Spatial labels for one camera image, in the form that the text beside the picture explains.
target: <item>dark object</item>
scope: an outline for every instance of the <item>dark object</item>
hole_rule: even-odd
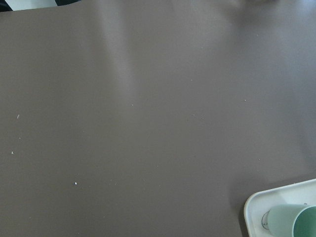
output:
[[[5,0],[0,0],[0,12],[12,11],[12,8],[6,3]]]
[[[68,5],[81,0],[55,0],[57,6]]]

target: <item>plastic cup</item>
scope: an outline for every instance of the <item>plastic cup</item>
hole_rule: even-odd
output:
[[[316,205],[278,205],[271,208],[267,221],[275,237],[316,237]]]

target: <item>table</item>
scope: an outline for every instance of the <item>table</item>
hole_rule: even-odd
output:
[[[252,193],[316,176],[315,6],[0,13],[0,236],[246,237]]]

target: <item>white tray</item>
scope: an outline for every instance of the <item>white tray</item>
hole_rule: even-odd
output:
[[[316,179],[251,195],[244,207],[249,237],[271,237],[262,217],[271,207],[285,203],[316,205]]]

